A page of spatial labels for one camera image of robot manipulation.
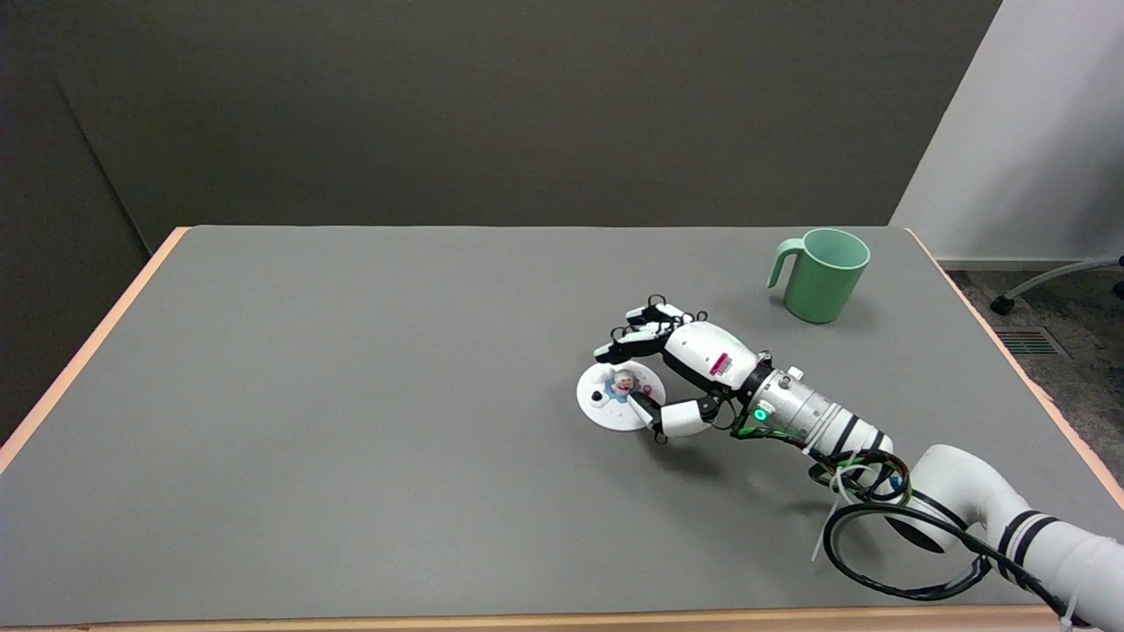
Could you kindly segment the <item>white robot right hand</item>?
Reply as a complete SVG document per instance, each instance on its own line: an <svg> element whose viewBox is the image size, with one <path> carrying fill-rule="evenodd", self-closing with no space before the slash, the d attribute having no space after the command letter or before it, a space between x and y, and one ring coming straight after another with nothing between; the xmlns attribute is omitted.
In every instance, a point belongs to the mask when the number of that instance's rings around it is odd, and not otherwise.
<svg viewBox="0 0 1124 632"><path fill-rule="evenodd" d="M609 343L593 350L596 363L622 365L638 356L661 356L687 383L703 391L699 399L660 404L646 392L631 392L627 404L658 442L698 435L711 428L723 406L738 404L728 431L738 435L755 413L751 405L767 377L774 372L767 353L751 351L742 340L708 320L706 312L682 312L653 294L645 305L626 313L626 323Z"/></svg>

